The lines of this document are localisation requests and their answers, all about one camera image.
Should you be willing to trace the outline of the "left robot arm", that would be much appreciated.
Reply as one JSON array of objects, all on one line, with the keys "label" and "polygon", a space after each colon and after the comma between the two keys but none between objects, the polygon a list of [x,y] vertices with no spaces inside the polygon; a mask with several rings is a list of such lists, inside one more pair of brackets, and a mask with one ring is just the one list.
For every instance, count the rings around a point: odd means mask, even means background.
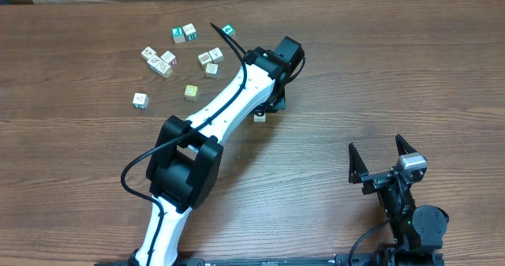
[{"label": "left robot arm", "polygon": [[170,116],[160,130],[149,158],[147,200],[151,218],[142,246],[129,265],[172,265],[189,213],[213,188],[223,145],[250,114],[265,115],[286,107],[285,87],[305,64],[299,42],[285,37],[273,50],[258,47],[239,57],[235,78],[201,111],[182,120]]}]

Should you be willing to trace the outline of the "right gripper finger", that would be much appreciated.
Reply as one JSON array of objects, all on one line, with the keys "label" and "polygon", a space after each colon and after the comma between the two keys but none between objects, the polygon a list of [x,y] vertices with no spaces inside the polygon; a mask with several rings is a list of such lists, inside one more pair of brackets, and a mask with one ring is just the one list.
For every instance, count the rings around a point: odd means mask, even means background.
[{"label": "right gripper finger", "polygon": [[362,183],[362,178],[369,175],[368,168],[365,166],[358,150],[353,143],[348,146],[350,167],[349,167],[349,183]]},{"label": "right gripper finger", "polygon": [[417,151],[400,134],[395,136],[395,143],[399,155],[408,155]]}]

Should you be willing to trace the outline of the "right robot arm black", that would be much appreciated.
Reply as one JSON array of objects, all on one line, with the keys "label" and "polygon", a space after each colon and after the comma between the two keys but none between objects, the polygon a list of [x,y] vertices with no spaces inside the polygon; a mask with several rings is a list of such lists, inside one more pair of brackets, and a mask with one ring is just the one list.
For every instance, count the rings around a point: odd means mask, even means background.
[{"label": "right robot arm black", "polygon": [[[401,136],[395,136],[398,161],[389,170],[371,174],[354,144],[349,144],[349,183],[362,184],[364,195],[375,193],[387,219],[365,232],[353,244],[348,265],[443,265],[443,247],[449,215],[432,205],[415,204],[411,186],[420,182],[427,171],[427,159]],[[359,257],[357,247],[365,238],[388,225],[392,244],[381,244],[372,254]]]}]

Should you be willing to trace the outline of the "wooden block scribble picture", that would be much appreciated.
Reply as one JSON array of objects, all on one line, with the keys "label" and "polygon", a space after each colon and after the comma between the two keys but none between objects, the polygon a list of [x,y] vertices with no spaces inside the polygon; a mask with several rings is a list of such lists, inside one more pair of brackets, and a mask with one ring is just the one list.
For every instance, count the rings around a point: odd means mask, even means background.
[{"label": "wooden block scribble picture", "polygon": [[266,114],[263,114],[261,116],[254,114],[253,115],[253,121],[254,122],[266,122]]}]

